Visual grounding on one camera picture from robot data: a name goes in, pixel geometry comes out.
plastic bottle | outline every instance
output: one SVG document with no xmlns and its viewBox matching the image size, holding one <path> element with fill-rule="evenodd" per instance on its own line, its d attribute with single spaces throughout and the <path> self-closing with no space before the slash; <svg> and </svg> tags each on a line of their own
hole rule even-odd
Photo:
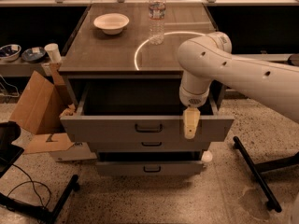
<svg viewBox="0 0 299 224">
<path fill-rule="evenodd" d="M 149 42 L 159 45 L 164 41 L 166 0 L 149 0 Z"/>
</svg>

white paper cup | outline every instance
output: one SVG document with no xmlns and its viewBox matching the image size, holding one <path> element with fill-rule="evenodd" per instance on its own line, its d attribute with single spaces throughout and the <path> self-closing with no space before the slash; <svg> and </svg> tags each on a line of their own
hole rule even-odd
<svg viewBox="0 0 299 224">
<path fill-rule="evenodd" d="M 45 47 L 45 51 L 48 53 L 50 60 L 53 63 L 59 63 L 62 60 L 58 45 L 56 43 L 50 43 Z"/>
</svg>

black handle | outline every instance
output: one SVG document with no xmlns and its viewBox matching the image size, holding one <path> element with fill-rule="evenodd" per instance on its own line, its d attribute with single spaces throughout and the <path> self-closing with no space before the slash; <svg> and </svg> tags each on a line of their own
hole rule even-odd
<svg viewBox="0 0 299 224">
<path fill-rule="evenodd" d="M 161 166 L 156 166 L 156 167 L 143 167 L 144 173 L 159 173 L 161 172 Z"/>
<path fill-rule="evenodd" d="M 140 127 L 138 127 L 138 124 L 135 125 L 135 130 L 138 133 L 159 133 L 159 132 L 162 131 L 162 129 L 163 129 L 163 125 L 162 124 L 159 125 L 159 128 L 154 128 L 154 129 L 151 129 L 151 128 L 148 128 L 148 129 L 140 128 Z"/>
<path fill-rule="evenodd" d="M 144 147 L 158 147 L 162 145 L 162 142 L 141 142 Z"/>
</svg>

bowl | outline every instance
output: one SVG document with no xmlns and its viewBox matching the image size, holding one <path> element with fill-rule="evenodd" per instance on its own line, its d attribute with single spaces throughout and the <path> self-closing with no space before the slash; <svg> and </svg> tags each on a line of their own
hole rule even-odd
<svg viewBox="0 0 299 224">
<path fill-rule="evenodd" d="M 39 63 L 45 58 L 46 54 L 47 52 L 44 50 L 44 48 L 37 47 L 27 49 L 22 53 L 21 58 L 28 63 Z"/>
<path fill-rule="evenodd" d="M 120 13 L 108 13 L 97 17 L 93 24 L 107 35 L 116 35 L 129 23 L 128 17 Z"/>
<path fill-rule="evenodd" d="M 21 52 L 21 46 L 16 44 L 10 44 L 0 48 L 0 59 L 8 62 L 15 61 L 19 58 Z"/>
</svg>

concrete floor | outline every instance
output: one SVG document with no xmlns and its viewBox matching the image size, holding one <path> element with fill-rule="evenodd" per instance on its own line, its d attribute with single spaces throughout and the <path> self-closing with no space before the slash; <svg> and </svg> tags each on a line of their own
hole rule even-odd
<svg viewBox="0 0 299 224">
<path fill-rule="evenodd" d="M 7 121 L 15 104 L 0 101 L 0 121 Z M 49 209 L 59 199 L 73 174 L 78 174 L 80 191 L 72 192 L 56 223 L 288 223 L 292 203 L 299 191 L 299 168 L 289 167 L 264 174 L 283 209 L 268 211 L 267 201 L 240 153 L 233 149 L 237 135 L 257 163 L 283 158 L 299 150 L 299 125 L 250 99 L 225 99 L 221 114 L 234 115 L 235 122 L 223 143 L 212 143 L 213 161 L 192 177 L 100 176 L 94 161 L 55 162 L 48 153 L 22 155 L 15 164 L 52 193 Z M 32 135 L 22 131 L 16 145 L 26 147 Z M 27 181 L 11 167 L 0 179 L 0 191 Z M 36 184 L 44 202 L 45 189 Z M 27 203 L 39 204 L 30 184 L 12 194 Z M 37 223 L 0 207 L 1 224 Z"/>
</svg>

